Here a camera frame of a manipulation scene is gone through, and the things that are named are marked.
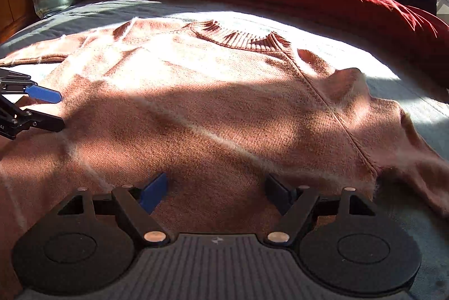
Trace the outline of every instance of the sweater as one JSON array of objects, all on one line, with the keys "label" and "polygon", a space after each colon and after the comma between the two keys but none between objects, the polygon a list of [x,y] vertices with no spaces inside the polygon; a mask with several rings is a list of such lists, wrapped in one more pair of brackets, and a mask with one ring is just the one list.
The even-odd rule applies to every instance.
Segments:
[{"label": "sweater", "polygon": [[268,233],[280,217],[264,195],[268,173],[369,198],[382,174],[448,215],[449,165],[400,105],[371,97],[360,70],[336,70],[277,33],[133,19],[36,43],[0,66],[57,61],[41,85],[63,100],[19,103],[66,128],[31,128],[1,151],[7,298],[20,289],[15,241],[80,186],[102,193],[166,172],[169,193],[152,216],[172,234]]}]

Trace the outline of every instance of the ribbed collar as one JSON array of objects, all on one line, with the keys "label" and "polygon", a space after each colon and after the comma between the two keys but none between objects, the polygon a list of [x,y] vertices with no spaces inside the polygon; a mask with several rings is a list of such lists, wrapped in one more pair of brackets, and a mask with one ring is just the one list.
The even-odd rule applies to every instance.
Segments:
[{"label": "ribbed collar", "polygon": [[229,48],[252,50],[261,53],[286,53],[291,49],[290,42],[275,32],[271,32],[267,36],[261,37],[246,32],[223,28],[214,20],[193,22],[190,24],[190,29],[202,39]]}]

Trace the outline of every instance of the bed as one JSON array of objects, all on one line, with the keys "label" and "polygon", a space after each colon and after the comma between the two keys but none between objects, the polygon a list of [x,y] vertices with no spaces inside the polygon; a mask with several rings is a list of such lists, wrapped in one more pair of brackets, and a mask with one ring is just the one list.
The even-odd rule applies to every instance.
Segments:
[{"label": "bed", "polygon": [[[134,17],[181,23],[216,20],[220,25],[266,35],[275,31],[310,50],[337,69],[356,67],[365,73],[370,94],[398,101],[416,130],[444,159],[449,160],[449,94],[411,64],[337,28],[298,17],[205,0],[84,0],[38,21],[32,0],[0,0],[0,59],[39,41],[95,28],[119,26]],[[20,65],[11,69],[45,78],[59,63]],[[407,186],[380,181],[375,202],[417,241],[423,263],[411,293],[419,300],[449,296],[449,231]]]}]

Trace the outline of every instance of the metal rivet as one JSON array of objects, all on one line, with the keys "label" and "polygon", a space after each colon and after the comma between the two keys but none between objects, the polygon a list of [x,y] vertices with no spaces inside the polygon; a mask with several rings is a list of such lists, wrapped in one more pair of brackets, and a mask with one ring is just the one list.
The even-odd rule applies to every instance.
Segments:
[{"label": "metal rivet", "polygon": [[152,232],[147,232],[143,236],[146,241],[152,242],[152,243],[158,243],[165,241],[165,238],[167,238],[167,235],[163,232],[159,232],[158,230],[154,230]]},{"label": "metal rivet", "polygon": [[290,235],[284,232],[271,232],[267,238],[273,243],[286,243],[290,239]]}]

